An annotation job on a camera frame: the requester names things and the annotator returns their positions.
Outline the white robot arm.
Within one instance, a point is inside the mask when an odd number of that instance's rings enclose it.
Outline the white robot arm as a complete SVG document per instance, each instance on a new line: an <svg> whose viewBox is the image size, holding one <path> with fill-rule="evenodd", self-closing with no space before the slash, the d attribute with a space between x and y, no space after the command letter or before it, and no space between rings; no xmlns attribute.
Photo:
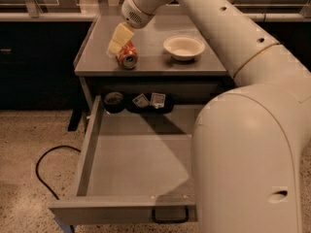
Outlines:
<svg viewBox="0 0 311 233"><path fill-rule="evenodd" d="M171 0L125 0L108 54ZM201 233L302 233L299 166L311 139L311 73L227 0L177 0L236 87L199 113L191 143Z"/></svg>

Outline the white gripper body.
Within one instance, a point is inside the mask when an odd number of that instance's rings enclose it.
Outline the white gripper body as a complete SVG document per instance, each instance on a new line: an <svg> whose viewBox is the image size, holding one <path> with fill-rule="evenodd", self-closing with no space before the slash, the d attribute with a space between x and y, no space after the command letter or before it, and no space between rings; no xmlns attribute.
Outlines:
<svg viewBox="0 0 311 233"><path fill-rule="evenodd" d="M133 28L145 27L156 15L156 10L172 0L124 0L121 14Z"/></svg>

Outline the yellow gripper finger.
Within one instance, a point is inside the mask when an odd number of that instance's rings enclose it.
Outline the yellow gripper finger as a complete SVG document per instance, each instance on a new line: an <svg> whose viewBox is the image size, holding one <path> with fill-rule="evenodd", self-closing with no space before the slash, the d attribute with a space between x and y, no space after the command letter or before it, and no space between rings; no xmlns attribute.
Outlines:
<svg viewBox="0 0 311 233"><path fill-rule="evenodd" d="M127 23L119 23L108 44L107 54L115 57L134 36L134 29Z"/></svg>

